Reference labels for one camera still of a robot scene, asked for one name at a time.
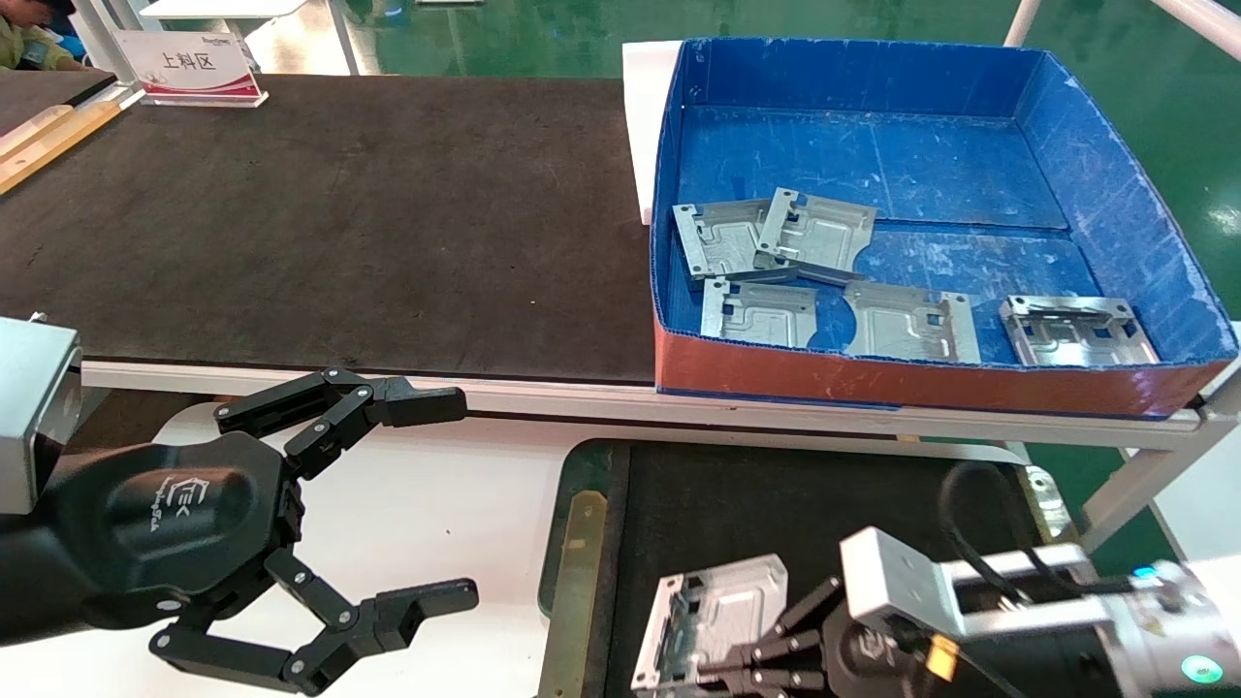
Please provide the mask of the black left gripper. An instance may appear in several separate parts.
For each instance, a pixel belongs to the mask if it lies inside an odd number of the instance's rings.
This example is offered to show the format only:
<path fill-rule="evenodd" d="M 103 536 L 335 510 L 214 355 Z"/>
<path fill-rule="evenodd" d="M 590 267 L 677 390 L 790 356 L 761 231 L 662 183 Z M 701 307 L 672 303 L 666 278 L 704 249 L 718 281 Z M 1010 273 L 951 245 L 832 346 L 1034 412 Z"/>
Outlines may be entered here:
<path fill-rule="evenodd" d="M 99 627 L 146 623 L 176 602 L 181 614 L 149 645 L 170 667 L 321 696 L 359 661 L 408 650 L 427 619 L 473 610 L 479 592 L 460 578 L 349 602 L 289 551 L 304 512 L 293 476 L 314 479 L 377 426 L 455 424 L 467 415 L 460 388 L 417 389 L 405 378 L 324 369 L 217 409 L 225 436 L 216 440 L 145 443 L 72 465 L 53 481 L 56 597 L 74 601 Z M 300 424 L 284 446 L 289 465 L 257 440 Z M 280 650 L 208 632 L 271 587 L 323 623 L 307 645 Z"/>

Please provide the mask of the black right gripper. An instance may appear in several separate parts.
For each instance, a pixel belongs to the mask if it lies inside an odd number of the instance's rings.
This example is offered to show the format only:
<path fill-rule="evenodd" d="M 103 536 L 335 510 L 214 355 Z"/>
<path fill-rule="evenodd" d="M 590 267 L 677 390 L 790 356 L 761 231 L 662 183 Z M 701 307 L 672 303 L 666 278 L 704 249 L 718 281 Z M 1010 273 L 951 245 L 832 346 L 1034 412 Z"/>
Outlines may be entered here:
<path fill-rule="evenodd" d="M 980 696 L 980 686 L 941 681 L 886 635 L 834 611 L 841 599 L 841 578 L 825 579 L 781 614 L 773 637 L 700 664 L 697 686 L 727 697 Z"/>

